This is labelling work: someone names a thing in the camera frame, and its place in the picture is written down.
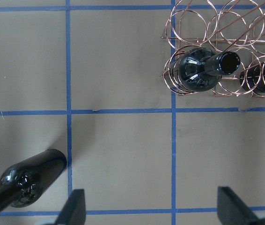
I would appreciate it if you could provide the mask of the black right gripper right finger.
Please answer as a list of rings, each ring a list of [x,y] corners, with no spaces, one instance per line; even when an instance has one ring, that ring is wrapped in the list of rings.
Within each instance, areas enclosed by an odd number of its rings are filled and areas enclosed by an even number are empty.
[[[230,188],[217,188],[217,217],[222,225],[257,225],[258,217]]]

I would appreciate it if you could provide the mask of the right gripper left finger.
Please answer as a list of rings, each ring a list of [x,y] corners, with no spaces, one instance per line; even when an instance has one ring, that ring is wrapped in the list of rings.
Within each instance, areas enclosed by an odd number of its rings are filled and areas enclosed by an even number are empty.
[[[55,221],[56,225],[84,225],[86,222],[86,202],[84,189],[72,191],[62,211]]]

